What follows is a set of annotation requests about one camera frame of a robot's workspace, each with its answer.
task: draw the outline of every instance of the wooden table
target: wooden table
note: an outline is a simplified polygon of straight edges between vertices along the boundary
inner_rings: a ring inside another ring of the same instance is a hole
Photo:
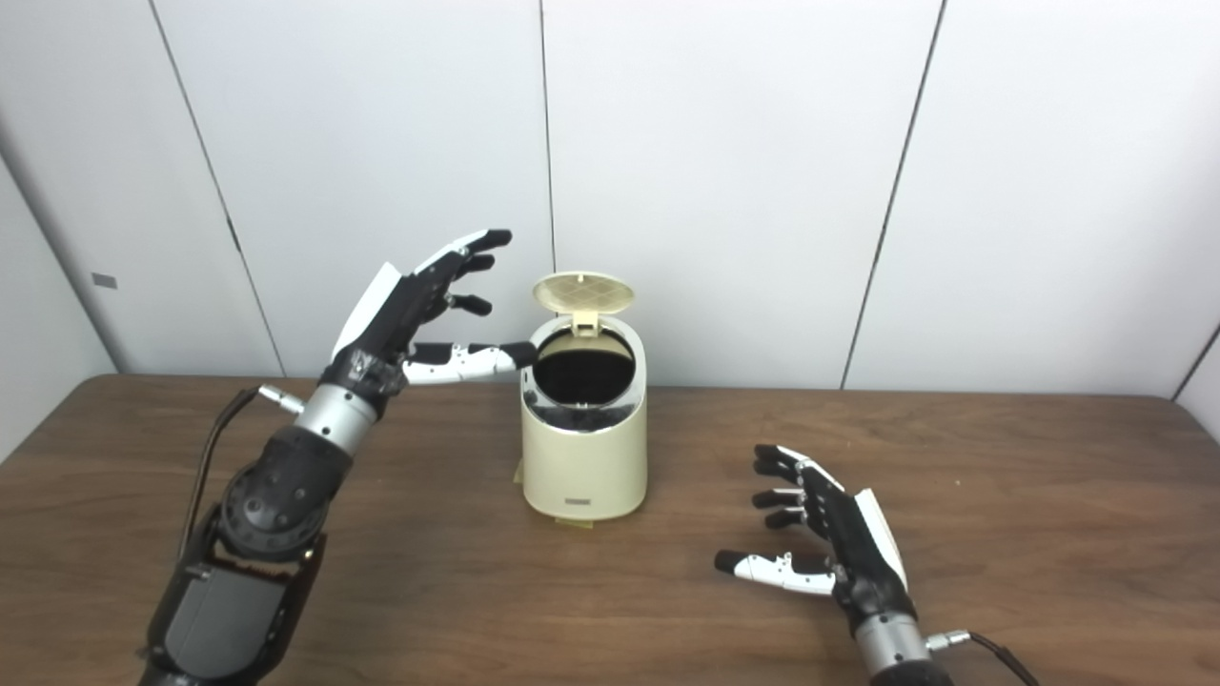
[[[199,447],[255,382],[100,377],[0,466],[0,682],[135,684]],[[986,634],[1048,686],[1220,682],[1220,447],[1165,400],[656,388],[645,505],[584,530],[512,483],[515,393],[392,404],[265,684],[863,686],[828,601],[711,566],[813,549],[752,509],[776,485],[758,442],[875,488],[925,632]],[[257,403],[231,425],[207,502],[285,421]],[[939,659],[959,686],[1016,684],[975,646]]]

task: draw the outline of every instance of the black cable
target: black cable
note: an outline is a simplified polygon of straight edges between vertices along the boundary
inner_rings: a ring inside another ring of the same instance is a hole
[[[999,662],[1008,665],[1008,668],[1013,670],[1013,674],[1015,674],[1022,684],[1026,686],[1038,686],[1038,680],[1030,674],[1030,670],[1025,669],[1025,665],[1021,664],[1021,660],[1016,659],[1016,655],[1014,655],[1011,651],[981,634],[975,634],[974,631],[970,632],[970,640],[996,653]]]
[[[245,388],[229,400],[229,404],[216,416],[212,431],[204,443],[204,452],[199,455],[199,466],[195,469],[195,488],[190,494],[190,505],[187,508],[187,521],[182,526],[182,541],[178,543],[178,559],[187,554],[187,542],[190,540],[190,531],[195,529],[195,518],[199,516],[199,502],[204,497],[204,483],[207,481],[207,470],[212,466],[212,452],[216,450],[216,442],[221,437],[221,431],[237,416],[242,408],[250,404],[259,394],[257,388]]]

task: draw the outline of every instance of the metal cylinder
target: metal cylinder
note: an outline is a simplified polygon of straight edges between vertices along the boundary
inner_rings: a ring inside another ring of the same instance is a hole
[[[323,383],[293,424],[355,455],[360,442],[376,422],[377,410],[372,405],[340,386]]]
[[[932,659],[919,625],[906,614],[870,616],[855,630],[855,643],[870,677],[903,662]]]

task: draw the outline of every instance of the cable connector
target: cable connector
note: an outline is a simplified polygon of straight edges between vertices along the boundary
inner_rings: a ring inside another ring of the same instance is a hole
[[[259,387],[259,395],[271,400],[272,403],[279,405],[281,409],[287,410],[294,415],[299,415],[305,411],[305,402],[288,393],[287,391],[281,391],[270,383],[264,383]]]
[[[946,631],[944,634],[933,634],[928,636],[925,641],[925,646],[927,647],[927,652],[935,653],[950,646],[956,646],[958,643],[965,643],[969,640],[969,631]]]

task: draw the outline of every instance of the open lid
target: open lid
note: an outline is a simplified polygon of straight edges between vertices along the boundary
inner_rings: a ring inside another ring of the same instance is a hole
[[[592,271],[553,273],[536,283],[533,293],[548,310],[572,315],[576,336],[597,336],[598,315],[621,312],[636,299],[626,283]]]

